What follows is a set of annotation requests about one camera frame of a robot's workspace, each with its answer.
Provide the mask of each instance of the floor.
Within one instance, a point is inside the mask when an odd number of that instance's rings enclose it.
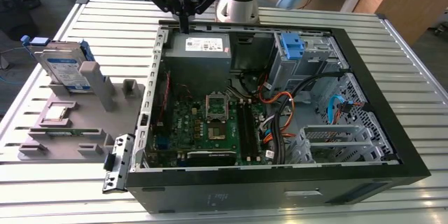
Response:
[[[40,36],[51,38],[57,32],[76,0],[40,1],[41,6],[31,13],[39,26]],[[11,41],[0,32],[0,54],[3,51],[20,46],[19,42]],[[441,85],[448,88],[448,36],[436,37],[431,31],[427,31],[412,48]],[[0,119],[20,91],[20,83],[25,82],[36,65],[35,60],[23,49],[1,55],[11,63],[11,67],[8,71],[0,70],[0,77],[19,84],[8,84],[0,81]]]

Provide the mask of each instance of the aluminum workbench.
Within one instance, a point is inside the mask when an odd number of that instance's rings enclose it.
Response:
[[[213,21],[211,8],[197,20]],[[112,82],[145,82],[159,19],[149,2],[76,4],[55,39],[84,38]],[[432,176],[351,206],[149,215],[129,193],[101,194],[103,164],[27,164],[17,159],[27,129],[51,96],[37,66],[0,123],[1,223],[232,221],[233,223],[448,223],[448,95],[387,20],[371,14],[260,8],[263,24],[344,28]]]

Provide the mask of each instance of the blue cable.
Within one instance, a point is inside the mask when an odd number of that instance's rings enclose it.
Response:
[[[333,103],[335,103],[335,99],[340,100],[340,102],[345,102],[345,99],[343,98],[341,95],[335,94],[331,98],[329,98],[329,102],[328,102],[328,107],[327,107],[327,114],[328,114],[328,123],[332,124],[333,123]]]
[[[25,43],[23,43],[21,45],[23,45],[23,48],[28,51],[28,54],[29,54],[31,58],[33,58],[33,59],[36,60],[36,58],[35,58],[35,56],[33,56],[33,53],[31,52],[31,50],[29,50],[28,47],[25,46]]]
[[[12,81],[7,81],[5,79],[3,79],[3,77],[0,76],[0,81],[8,83],[8,84],[13,84],[13,85],[24,85],[24,83],[21,82],[12,82]]]

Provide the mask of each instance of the sticker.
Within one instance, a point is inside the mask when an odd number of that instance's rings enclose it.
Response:
[[[313,191],[285,191],[284,192],[287,197],[291,196],[311,196],[311,195],[323,195],[319,190],[313,190]]]
[[[265,155],[267,158],[273,158],[275,152],[273,152],[273,151],[269,151],[269,150],[267,150],[265,152],[267,152],[267,153],[265,153],[265,154],[267,154],[267,155]]]
[[[188,38],[185,40],[185,51],[223,52],[223,39]]]
[[[73,59],[47,59],[51,71],[68,89],[89,90],[91,84],[79,73],[79,64]]]
[[[71,136],[72,133],[71,132],[45,132],[47,135],[51,135],[51,136]]]
[[[264,87],[265,87],[268,90],[271,90],[271,89],[272,89],[272,85],[271,85],[271,84],[268,84],[267,82],[264,82],[263,86],[264,86]]]

